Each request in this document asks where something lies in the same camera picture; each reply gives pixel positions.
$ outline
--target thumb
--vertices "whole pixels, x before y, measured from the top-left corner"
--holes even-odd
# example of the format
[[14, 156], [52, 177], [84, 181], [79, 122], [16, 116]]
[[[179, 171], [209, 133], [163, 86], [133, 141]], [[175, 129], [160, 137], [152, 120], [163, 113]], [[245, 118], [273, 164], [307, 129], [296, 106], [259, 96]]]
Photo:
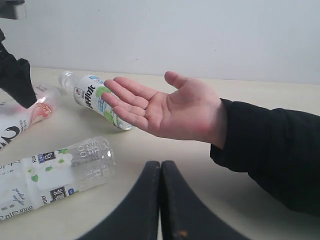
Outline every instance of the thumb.
[[164, 79], [168, 84], [174, 86], [176, 89], [180, 89], [188, 81], [186, 76], [180, 75], [174, 71], [167, 71], [164, 74]]

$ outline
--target water bottle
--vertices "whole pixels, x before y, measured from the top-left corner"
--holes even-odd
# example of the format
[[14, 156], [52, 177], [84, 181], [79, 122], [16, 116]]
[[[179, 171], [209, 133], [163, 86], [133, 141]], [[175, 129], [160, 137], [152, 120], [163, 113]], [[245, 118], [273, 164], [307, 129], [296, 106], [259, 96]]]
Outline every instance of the water bottle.
[[83, 78], [78, 78], [73, 72], [64, 71], [59, 75], [58, 80], [65, 91], [73, 95], [79, 105], [96, 111], [122, 130], [127, 131], [133, 128], [131, 124], [116, 115], [113, 108], [102, 100], [102, 94], [104, 92], [111, 93], [111, 91], [99, 77], [86, 75]]
[[105, 137], [0, 166], [0, 221], [106, 183], [114, 153]]

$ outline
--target table surface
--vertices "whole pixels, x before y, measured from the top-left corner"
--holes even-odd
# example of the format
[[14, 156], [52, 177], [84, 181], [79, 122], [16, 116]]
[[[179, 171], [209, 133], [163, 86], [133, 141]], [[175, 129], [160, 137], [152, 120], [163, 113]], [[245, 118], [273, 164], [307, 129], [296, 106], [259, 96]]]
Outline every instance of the table surface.
[[[1, 239], [76, 239], [117, 207], [149, 160], [175, 161], [204, 204], [250, 239], [320, 239], [320, 219], [290, 212], [264, 192], [246, 173], [231, 172], [216, 165], [210, 159], [209, 144], [158, 138], [137, 128], [121, 132], [96, 112], [77, 105], [72, 96], [63, 93], [59, 87], [58, 76], [62, 71], [51, 68], [31, 69], [34, 83], [51, 84], [61, 90], [61, 105], [50, 118], [31, 126], [1, 150], [0, 164], [9, 164], [101, 135], [109, 139], [113, 148], [116, 174], [104, 185], [2, 221]], [[97, 75], [102, 80], [124, 76], [159, 91], [174, 91], [163, 76], [81, 70], [74, 72], [79, 76]], [[213, 86], [221, 98], [269, 109], [294, 109], [320, 115], [320, 85], [218, 79], [203, 81]], [[0, 100], [8, 98], [6, 93], [0, 93]]]

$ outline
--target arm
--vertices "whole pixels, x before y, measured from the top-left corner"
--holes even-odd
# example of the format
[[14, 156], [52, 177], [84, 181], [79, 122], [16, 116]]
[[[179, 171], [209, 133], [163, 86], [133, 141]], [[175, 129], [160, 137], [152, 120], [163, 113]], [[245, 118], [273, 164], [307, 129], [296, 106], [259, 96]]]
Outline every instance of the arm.
[[222, 101], [227, 133], [223, 150], [211, 145], [214, 162], [248, 173], [290, 210], [320, 216], [320, 116]]

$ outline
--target open palm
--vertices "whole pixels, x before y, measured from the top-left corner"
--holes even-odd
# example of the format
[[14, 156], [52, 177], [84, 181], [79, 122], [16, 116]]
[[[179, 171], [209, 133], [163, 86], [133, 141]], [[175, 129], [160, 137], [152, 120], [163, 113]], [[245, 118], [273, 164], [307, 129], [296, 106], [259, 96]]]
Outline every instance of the open palm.
[[104, 84], [118, 97], [106, 92], [102, 99], [122, 120], [152, 135], [208, 142], [204, 136], [215, 134], [222, 104], [215, 91], [175, 72], [166, 72], [164, 78], [177, 91], [168, 94], [116, 77]]

